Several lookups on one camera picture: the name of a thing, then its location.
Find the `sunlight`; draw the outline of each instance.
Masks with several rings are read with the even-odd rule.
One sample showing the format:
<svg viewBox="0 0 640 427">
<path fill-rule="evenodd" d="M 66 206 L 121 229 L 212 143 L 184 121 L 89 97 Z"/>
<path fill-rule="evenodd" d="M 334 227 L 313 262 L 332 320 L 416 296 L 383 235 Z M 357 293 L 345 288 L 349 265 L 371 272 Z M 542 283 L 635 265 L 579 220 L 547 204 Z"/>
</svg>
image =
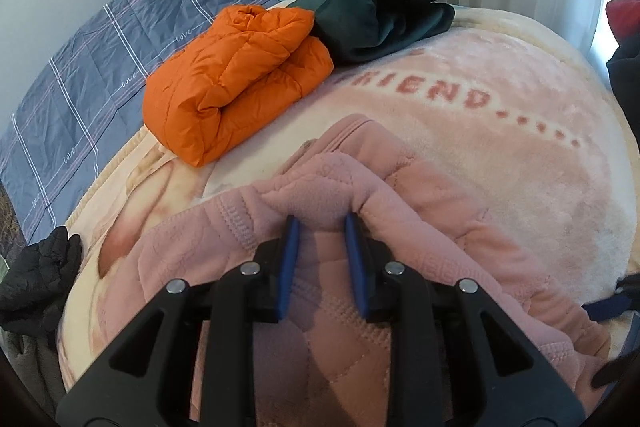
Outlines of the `sunlight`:
<svg viewBox="0 0 640 427">
<path fill-rule="evenodd" d="M 609 28 L 607 13 L 605 12 L 605 6 L 609 1 L 613 0 L 602 0 L 600 18 L 598 19 L 596 33 L 593 38 L 593 50 L 602 62 L 607 62 L 618 48 L 618 43 L 611 32 L 611 28 Z"/>
</svg>

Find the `black gripper frame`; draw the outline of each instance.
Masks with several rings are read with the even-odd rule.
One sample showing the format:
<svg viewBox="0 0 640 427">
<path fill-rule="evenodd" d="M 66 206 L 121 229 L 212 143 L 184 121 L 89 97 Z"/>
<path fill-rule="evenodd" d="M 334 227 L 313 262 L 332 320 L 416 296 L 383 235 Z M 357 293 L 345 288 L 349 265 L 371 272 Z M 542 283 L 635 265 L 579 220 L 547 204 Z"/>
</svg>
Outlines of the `black gripper frame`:
<svg viewBox="0 0 640 427">
<path fill-rule="evenodd" d="M 360 314 L 391 325 L 386 427 L 582 424 L 584 409 L 575 394 L 474 280 L 447 286 L 391 263 L 389 248 L 367 237 L 356 214 L 347 216 L 345 236 Z"/>
<path fill-rule="evenodd" d="M 254 262 L 218 281 L 171 281 L 107 346 L 63 398 L 63 427 L 255 427 L 253 323 L 286 313 L 300 222 Z M 210 320 L 200 421 L 189 419 L 200 331 Z"/>
</svg>

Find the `red cushion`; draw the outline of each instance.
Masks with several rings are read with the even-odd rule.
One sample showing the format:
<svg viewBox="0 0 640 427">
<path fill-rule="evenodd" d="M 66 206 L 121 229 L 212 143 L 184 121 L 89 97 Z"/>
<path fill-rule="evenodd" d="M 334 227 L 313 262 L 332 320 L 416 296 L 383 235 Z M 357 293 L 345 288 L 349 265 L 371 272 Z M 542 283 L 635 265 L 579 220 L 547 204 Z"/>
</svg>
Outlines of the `red cushion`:
<svg viewBox="0 0 640 427">
<path fill-rule="evenodd" d="M 610 1 L 607 3 L 606 13 L 618 44 L 640 32 L 640 0 Z"/>
</svg>

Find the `bed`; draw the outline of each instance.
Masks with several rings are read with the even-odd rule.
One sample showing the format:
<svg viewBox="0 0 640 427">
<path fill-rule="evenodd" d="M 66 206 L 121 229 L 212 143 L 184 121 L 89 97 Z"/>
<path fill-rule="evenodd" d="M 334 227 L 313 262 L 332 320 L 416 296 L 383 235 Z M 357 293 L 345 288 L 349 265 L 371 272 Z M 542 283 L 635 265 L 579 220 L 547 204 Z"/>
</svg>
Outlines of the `bed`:
<svg viewBox="0 0 640 427">
<path fill-rule="evenodd" d="M 577 301 L 610 294 L 618 276 L 640 268 L 640 159 L 620 108 L 576 49 L 539 23 L 499 10 L 458 7 L 445 35 L 336 71 L 204 169 L 181 163 L 143 126 L 146 77 L 224 6 L 279 3 L 287 0 L 111 0 L 49 59 L 12 114 L 0 139 L 0 180 L 20 228 L 11 237 L 21 233 L 32 243 L 66 224 L 85 246 L 58 335 L 67 387 L 104 347 L 97 304 L 118 267 L 118 259 L 101 266 L 105 244 L 131 248 L 159 220 L 273 176 L 305 141 L 354 112 L 383 123 L 477 191 Z M 471 59 L 463 64 L 454 52 Z M 497 54 L 508 57 L 502 69 L 487 61 Z M 547 100 L 555 100 L 552 109 L 544 108 Z M 518 174 L 532 150 L 538 162 Z M 502 176 L 491 160 L 498 156 L 508 165 Z M 172 176 L 185 182 L 157 201 L 155 185 L 168 188 Z M 629 322 L 609 325 L 612 356 Z"/>
</svg>

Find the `blue checkered bedding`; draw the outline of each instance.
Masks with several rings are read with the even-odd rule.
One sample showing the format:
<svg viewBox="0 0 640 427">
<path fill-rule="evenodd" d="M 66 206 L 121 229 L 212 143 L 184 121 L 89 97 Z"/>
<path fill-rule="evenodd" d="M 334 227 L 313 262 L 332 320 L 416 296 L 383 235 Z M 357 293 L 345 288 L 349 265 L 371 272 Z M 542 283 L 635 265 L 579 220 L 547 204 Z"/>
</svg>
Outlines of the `blue checkered bedding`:
<svg viewBox="0 0 640 427">
<path fill-rule="evenodd" d="M 49 59 L 0 139 L 0 180 L 27 243 L 63 224 L 142 126 L 146 78 L 230 4 L 111 0 Z"/>
</svg>

